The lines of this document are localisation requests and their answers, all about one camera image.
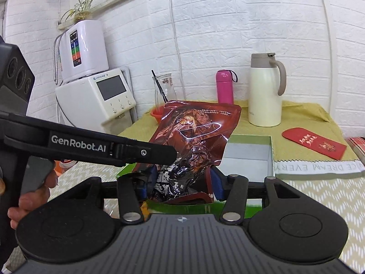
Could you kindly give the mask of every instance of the vacuum-sealed bag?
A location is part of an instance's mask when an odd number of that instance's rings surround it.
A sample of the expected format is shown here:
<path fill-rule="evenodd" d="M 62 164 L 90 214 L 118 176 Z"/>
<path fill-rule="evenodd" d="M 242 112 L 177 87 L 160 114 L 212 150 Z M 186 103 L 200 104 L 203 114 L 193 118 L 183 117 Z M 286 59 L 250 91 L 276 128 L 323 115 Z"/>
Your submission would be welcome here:
<path fill-rule="evenodd" d="M 205 170 L 219 165 L 228 138 L 240 119 L 241 107 L 192 101 L 166 103 L 161 123 L 150 142 L 172 145 L 178 158 L 170 166 L 157 166 L 152 199 L 209 193 Z"/>

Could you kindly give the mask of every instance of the yellow cloth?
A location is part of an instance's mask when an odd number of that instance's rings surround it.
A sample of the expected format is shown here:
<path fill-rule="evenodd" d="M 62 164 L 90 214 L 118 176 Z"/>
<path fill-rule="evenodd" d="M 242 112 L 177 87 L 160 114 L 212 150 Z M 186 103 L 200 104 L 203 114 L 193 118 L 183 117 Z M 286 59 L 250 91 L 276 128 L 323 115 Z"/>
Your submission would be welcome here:
<path fill-rule="evenodd" d="M 319 105 L 314 103 L 295 103 L 283 101 L 282 123 L 275 127 L 257 127 L 248 121 L 248 102 L 237 101 L 242 107 L 240 121 L 234 134 L 271 136 L 274 149 L 274 160 L 302 160 L 302 161 L 334 161 L 330 157 L 303 147 L 293 141 L 285 139 L 282 132 L 290 128 L 301 127 L 320 136 L 347 145 L 346 152 L 341 160 L 350 161 L 358 159 L 342 136 L 338 125 L 330 115 Z M 150 113 L 143 115 L 131 127 L 123 131 L 120 136 L 148 141 L 157 129 L 157 122 Z"/>

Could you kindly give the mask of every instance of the hand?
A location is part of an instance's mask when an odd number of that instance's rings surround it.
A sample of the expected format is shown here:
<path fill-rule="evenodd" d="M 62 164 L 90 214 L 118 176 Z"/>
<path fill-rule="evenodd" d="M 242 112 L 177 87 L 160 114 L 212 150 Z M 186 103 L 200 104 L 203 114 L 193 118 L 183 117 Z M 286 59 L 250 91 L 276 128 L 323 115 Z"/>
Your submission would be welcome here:
<path fill-rule="evenodd" d="M 28 192 L 19 198 L 19 207 L 11 207 L 8 210 L 8 217 L 11 219 L 10 226 L 16 229 L 19 221 L 29 212 L 47 203 L 50 197 L 50 188 L 57 185 L 58 177 L 54 170 L 47 176 L 44 184 L 35 192 Z"/>

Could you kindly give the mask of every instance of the white thermos jug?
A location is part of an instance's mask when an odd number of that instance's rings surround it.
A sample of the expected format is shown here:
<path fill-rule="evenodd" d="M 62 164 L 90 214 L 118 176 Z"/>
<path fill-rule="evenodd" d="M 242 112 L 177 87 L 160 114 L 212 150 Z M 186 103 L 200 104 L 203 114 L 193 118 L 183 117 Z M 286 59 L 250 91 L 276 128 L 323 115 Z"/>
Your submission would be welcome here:
<path fill-rule="evenodd" d="M 252 54 L 249 90 L 249 122 L 259 127 L 282 121 L 282 94 L 287 86 L 284 65 L 275 53 Z"/>

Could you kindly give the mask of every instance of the black straw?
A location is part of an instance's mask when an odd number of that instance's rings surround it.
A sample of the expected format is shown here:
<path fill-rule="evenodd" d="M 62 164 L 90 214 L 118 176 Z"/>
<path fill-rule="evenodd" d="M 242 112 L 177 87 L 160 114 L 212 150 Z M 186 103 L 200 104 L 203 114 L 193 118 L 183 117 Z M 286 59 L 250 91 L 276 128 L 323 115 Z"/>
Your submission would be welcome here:
<path fill-rule="evenodd" d="M 156 74 L 154 73 L 153 70 L 151 70 L 151 71 L 152 71 L 152 75 L 153 75 L 153 80 L 156 82 L 157 87 L 158 87 L 158 89 L 160 91 L 160 94 L 161 94 L 162 98 L 164 99 L 164 102 L 167 103 L 166 95 L 165 95 L 164 91 L 162 90 L 162 87 L 161 87 L 160 83 L 158 82 L 158 80 L 156 78 Z"/>

